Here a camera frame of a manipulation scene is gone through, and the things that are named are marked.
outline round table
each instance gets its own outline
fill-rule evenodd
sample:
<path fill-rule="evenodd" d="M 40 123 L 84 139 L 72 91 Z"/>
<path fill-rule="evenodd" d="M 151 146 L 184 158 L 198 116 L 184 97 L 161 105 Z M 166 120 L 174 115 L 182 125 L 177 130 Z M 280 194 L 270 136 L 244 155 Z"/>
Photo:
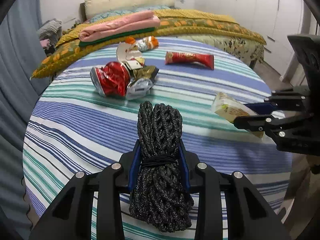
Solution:
<path fill-rule="evenodd" d="M 24 139 L 23 169 L 27 192 L 39 216 L 77 172 L 101 171 L 133 149 L 138 138 L 137 113 L 140 103 L 164 103 L 177 108 L 183 117 L 182 140 L 186 150 L 197 153 L 201 162 L 217 171 L 242 171 L 277 211 L 288 186 L 291 154 L 276 150 L 273 141 L 255 137 L 211 111 L 217 92 L 244 102 L 263 102 L 270 90 L 261 78 L 235 57 L 195 41 L 159 38 L 159 48 L 143 53 L 146 65 L 160 70 L 151 93 L 127 101 L 102 97 L 89 72 L 116 60 L 117 45 L 110 45 L 81 58 L 64 70 L 37 102 Z M 165 65 L 166 51 L 214 55 L 211 69 L 199 65 Z M 96 239 L 97 194 L 93 201 L 92 239 Z M 190 212 L 192 227 L 161 233 L 152 225 L 130 216 L 129 195 L 121 194 L 124 234 L 128 239 L 193 239 L 198 194 Z M 228 237 L 224 196 L 223 237 Z"/>

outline blue curtain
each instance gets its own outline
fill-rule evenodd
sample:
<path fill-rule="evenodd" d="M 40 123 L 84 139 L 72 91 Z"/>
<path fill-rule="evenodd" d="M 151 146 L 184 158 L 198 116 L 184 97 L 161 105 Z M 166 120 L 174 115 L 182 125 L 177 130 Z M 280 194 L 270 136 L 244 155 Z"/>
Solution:
<path fill-rule="evenodd" d="M 16 0 L 0 25 L 0 206 L 15 230 L 28 239 L 31 222 L 23 201 L 22 147 L 27 123 L 48 79 L 29 81 L 45 58 L 36 30 L 39 0 Z"/>

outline black rope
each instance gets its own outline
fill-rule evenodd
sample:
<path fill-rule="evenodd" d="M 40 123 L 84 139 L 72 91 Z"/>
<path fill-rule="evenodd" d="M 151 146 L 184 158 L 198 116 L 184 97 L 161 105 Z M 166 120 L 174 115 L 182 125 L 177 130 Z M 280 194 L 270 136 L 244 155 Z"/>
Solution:
<path fill-rule="evenodd" d="M 161 232 L 191 226 L 188 212 L 194 202 L 180 183 L 177 164 L 182 117 L 177 109 L 146 101 L 140 104 L 138 135 L 141 167 L 137 186 L 130 194 L 130 214 Z"/>

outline metal pin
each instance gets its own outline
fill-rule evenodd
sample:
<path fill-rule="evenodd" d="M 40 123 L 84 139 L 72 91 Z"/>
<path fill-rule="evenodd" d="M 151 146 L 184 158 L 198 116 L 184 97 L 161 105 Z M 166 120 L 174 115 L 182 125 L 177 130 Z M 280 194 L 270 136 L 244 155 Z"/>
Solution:
<path fill-rule="evenodd" d="M 111 168 L 113 168 L 114 170 L 118 170 L 119 168 L 121 168 L 121 164 L 120 163 L 114 163 L 111 165 Z"/>
<path fill-rule="evenodd" d="M 78 171 L 76 173 L 76 178 L 78 178 L 78 179 L 82 178 L 83 176 L 84 176 L 84 172 L 83 171 Z"/>
<path fill-rule="evenodd" d="M 205 163 L 198 163 L 197 166 L 198 166 L 198 168 L 201 169 L 201 170 L 204 170 L 204 169 L 207 168 L 207 164 L 205 164 Z"/>
<path fill-rule="evenodd" d="M 235 176 L 235 177 L 238 178 L 238 179 L 241 179 L 242 176 L 243 176 L 243 174 L 242 174 L 241 172 L 239 172 L 239 171 L 236 171 L 236 172 L 233 174 L 233 176 Z"/>

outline drawer handle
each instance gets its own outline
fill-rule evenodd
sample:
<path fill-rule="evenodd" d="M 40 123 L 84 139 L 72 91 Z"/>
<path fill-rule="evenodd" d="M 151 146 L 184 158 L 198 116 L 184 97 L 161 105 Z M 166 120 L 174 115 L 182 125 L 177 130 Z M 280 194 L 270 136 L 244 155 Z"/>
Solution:
<path fill-rule="evenodd" d="M 273 41 L 273 42 L 276 42 L 276 40 L 274 40 L 273 38 L 271 38 L 271 37 L 269 37 L 269 36 L 267 36 L 267 38 L 268 38 L 269 40 Z"/>
<path fill-rule="evenodd" d="M 263 47 L 263 48 L 264 48 L 264 50 L 265 50 L 266 52 L 272 53 L 271 50 L 268 50 L 266 47 Z"/>

